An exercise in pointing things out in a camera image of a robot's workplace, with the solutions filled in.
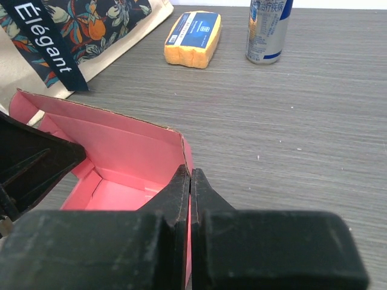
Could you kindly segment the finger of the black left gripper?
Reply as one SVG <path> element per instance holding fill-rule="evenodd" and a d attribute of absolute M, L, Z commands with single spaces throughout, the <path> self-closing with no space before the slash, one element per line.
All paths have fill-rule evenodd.
<path fill-rule="evenodd" d="M 85 158 L 81 145 L 1 113 L 1 216 L 19 219 Z"/>

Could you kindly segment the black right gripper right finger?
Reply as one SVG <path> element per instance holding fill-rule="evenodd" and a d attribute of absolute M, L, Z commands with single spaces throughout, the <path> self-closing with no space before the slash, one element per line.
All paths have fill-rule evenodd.
<path fill-rule="evenodd" d="M 367 289 L 369 275 L 337 214 L 237 210 L 195 169 L 191 179 L 194 289 Z"/>

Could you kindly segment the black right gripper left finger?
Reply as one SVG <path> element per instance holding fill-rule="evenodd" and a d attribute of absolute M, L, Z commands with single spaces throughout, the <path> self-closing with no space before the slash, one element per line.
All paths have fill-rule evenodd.
<path fill-rule="evenodd" d="M 1 249 L 2 289 L 184 289 L 190 174 L 136 211 L 33 211 Z"/>

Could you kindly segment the pink paper box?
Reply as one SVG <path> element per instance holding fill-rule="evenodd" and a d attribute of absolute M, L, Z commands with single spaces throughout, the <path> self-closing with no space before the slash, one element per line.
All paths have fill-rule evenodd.
<path fill-rule="evenodd" d="M 18 90 L 9 114 L 28 123 L 39 111 L 42 132 L 81 145 L 86 159 L 63 210 L 160 211 L 172 227 L 172 288 L 191 274 L 190 145 L 178 131 L 114 112 Z"/>

